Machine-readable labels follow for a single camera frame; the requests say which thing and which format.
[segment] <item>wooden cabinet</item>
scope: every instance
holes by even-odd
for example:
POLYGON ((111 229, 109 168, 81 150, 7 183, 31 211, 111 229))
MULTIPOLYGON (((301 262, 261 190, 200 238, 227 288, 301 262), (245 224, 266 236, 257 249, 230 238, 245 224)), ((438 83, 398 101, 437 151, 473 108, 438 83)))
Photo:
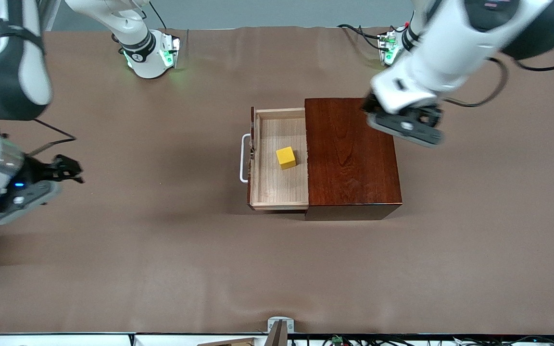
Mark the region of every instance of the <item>wooden cabinet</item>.
POLYGON ((393 137, 371 129, 363 99, 306 99, 305 108, 252 108, 248 204, 301 210, 308 220, 378 220, 402 204, 393 137), (292 147, 281 170, 275 151, 292 147))

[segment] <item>yellow cube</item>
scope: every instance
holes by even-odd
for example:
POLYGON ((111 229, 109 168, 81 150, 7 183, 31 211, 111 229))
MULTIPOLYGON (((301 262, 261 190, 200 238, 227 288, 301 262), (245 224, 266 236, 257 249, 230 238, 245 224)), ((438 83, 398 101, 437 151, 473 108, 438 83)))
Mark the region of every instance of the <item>yellow cube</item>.
POLYGON ((296 158, 294 157, 292 147, 277 150, 277 160, 279 160, 281 169, 288 169, 296 166, 296 158))

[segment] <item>drawer handle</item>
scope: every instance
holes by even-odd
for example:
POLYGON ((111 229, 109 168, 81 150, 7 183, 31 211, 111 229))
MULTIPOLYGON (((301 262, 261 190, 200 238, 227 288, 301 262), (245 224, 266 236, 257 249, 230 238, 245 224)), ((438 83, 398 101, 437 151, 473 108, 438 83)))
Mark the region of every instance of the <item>drawer handle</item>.
POLYGON ((248 180, 244 179, 242 176, 243 167, 245 166, 243 162, 243 158, 245 157, 245 138, 251 137, 251 134, 244 134, 242 135, 242 138, 240 138, 240 170, 239 170, 239 179, 240 182, 247 184, 248 180))

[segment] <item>open drawer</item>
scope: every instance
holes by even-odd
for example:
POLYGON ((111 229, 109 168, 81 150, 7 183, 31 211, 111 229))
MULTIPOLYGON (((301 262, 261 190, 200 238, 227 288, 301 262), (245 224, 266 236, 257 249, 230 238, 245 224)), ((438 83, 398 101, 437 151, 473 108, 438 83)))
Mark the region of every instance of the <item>open drawer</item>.
POLYGON ((248 204, 253 210, 307 210, 305 108, 252 108, 248 204), (275 152, 292 147, 297 165, 282 170, 275 152))

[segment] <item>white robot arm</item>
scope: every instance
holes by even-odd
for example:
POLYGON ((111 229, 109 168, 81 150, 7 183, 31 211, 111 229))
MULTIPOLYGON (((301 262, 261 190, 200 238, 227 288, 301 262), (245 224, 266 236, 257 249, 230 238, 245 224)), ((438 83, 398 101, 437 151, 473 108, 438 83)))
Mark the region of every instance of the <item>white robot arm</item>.
POLYGON ((411 24, 395 35, 396 62, 371 79, 363 110, 374 129, 426 147, 442 140, 438 103, 485 60, 500 50, 519 60, 554 48, 554 0, 415 0, 414 6, 411 24))
POLYGON ((156 78, 176 67, 180 39, 158 30, 149 30, 143 18, 133 11, 149 0, 65 0, 70 8, 104 24, 123 48, 134 72, 143 78, 156 78))
MULTIPOLYGON (((52 98, 35 0, 0 0, 0 120, 34 120, 52 98)), ((0 224, 55 197, 58 181, 76 179, 77 162, 47 165, 0 136, 0 224)))

